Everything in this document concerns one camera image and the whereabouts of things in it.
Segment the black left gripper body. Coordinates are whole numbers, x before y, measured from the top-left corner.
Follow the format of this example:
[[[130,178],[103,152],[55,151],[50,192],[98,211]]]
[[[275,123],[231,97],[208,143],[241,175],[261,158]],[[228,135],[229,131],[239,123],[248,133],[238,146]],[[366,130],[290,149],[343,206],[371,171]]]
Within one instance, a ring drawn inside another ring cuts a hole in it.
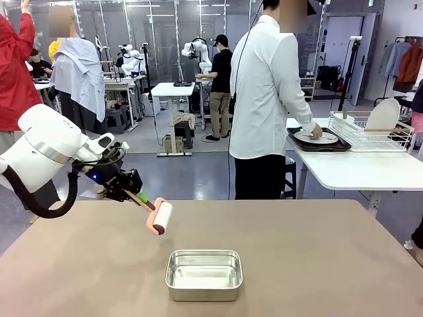
[[[85,176],[104,188],[105,198],[108,198],[109,191],[126,191],[126,193],[137,194],[143,185],[136,169],[125,171],[120,168],[118,163],[96,164],[85,173]]]

